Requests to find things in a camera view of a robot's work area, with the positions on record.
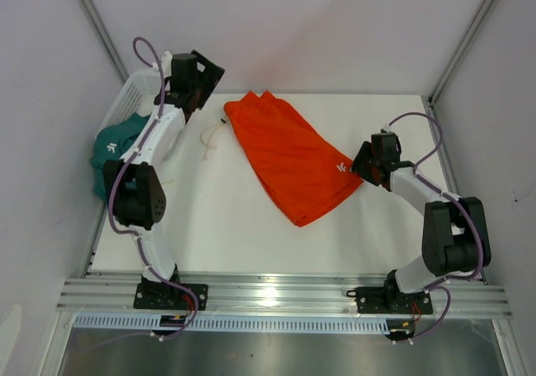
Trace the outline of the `orange shorts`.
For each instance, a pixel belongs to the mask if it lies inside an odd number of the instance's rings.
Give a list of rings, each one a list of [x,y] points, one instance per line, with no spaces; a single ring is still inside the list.
[[[269,91],[229,101],[224,113],[261,186],[295,226],[320,219],[363,184],[352,159]]]

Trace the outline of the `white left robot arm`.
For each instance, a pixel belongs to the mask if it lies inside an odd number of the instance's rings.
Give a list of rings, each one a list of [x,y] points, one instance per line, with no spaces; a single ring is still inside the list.
[[[143,265],[142,279],[157,283],[152,299],[171,309],[181,301],[182,289],[173,283],[177,265],[160,225],[167,197],[158,171],[192,114],[212,95],[224,69],[195,49],[166,54],[152,67],[158,76],[152,113],[121,157],[106,161],[103,175],[112,230],[131,236]]]

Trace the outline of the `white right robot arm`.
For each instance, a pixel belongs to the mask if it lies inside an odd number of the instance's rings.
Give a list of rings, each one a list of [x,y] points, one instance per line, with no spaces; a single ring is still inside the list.
[[[429,292],[448,280],[480,275],[492,259],[483,203],[441,189],[401,158],[398,136],[381,131],[364,142],[352,173],[394,193],[422,215],[421,253],[408,265],[392,270],[381,287],[348,291],[360,313],[408,313],[414,303],[432,312]]]

